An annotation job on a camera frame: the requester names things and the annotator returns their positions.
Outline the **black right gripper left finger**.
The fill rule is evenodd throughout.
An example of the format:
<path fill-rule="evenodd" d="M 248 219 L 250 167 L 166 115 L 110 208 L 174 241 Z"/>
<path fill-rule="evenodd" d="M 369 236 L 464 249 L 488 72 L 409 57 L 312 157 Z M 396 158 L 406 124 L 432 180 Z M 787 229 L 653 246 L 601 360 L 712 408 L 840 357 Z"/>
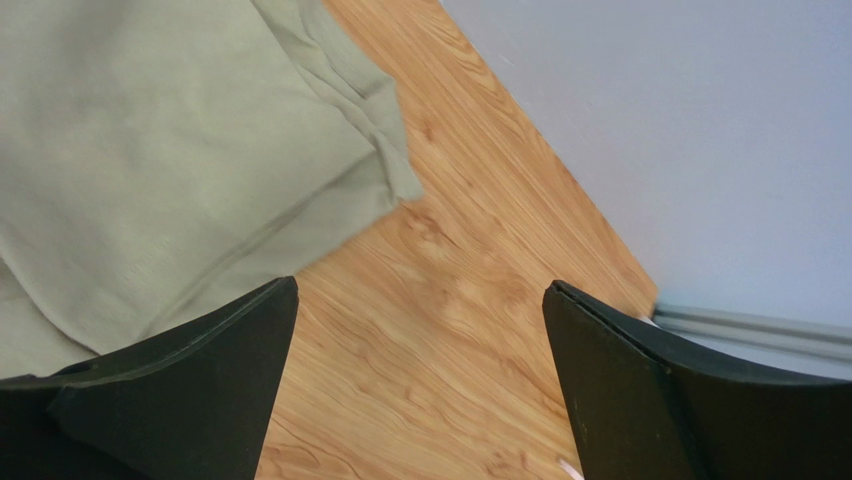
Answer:
<path fill-rule="evenodd" d="M 1 383 L 5 479 L 251 479 L 299 306 L 291 277 L 50 376 Z"/>

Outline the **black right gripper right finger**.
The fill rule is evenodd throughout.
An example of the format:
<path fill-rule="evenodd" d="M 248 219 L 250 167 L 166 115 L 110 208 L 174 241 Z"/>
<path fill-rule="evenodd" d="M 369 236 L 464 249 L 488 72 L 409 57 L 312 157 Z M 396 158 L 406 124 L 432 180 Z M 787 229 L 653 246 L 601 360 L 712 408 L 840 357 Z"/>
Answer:
<path fill-rule="evenodd" d="M 543 317 L 589 479 L 847 479 L 851 385 L 727 355 L 556 281 Z"/>

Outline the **beige t-shirt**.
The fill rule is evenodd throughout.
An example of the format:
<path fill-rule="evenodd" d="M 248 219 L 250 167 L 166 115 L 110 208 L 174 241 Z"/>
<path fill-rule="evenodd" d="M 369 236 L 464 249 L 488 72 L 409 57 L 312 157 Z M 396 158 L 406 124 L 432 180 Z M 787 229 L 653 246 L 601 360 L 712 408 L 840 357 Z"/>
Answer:
<path fill-rule="evenodd" d="M 418 198 L 394 79 L 320 1 L 1 5 L 1 374 L 289 276 Z"/>

